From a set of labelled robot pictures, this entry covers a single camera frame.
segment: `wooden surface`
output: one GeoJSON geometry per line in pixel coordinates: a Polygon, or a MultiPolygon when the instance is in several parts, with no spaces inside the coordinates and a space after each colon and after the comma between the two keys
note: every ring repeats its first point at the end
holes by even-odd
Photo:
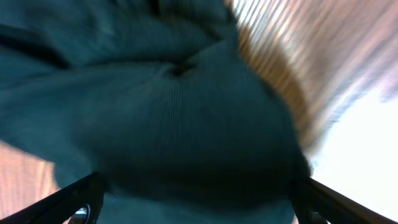
{"type": "MultiPolygon", "coordinates": [[[[286,100],[313,178],[398,221],[398,1],[235,0],[241,51],[286,100]]],[[[0,218],[53,165],[0,146],[0,218]]]]}

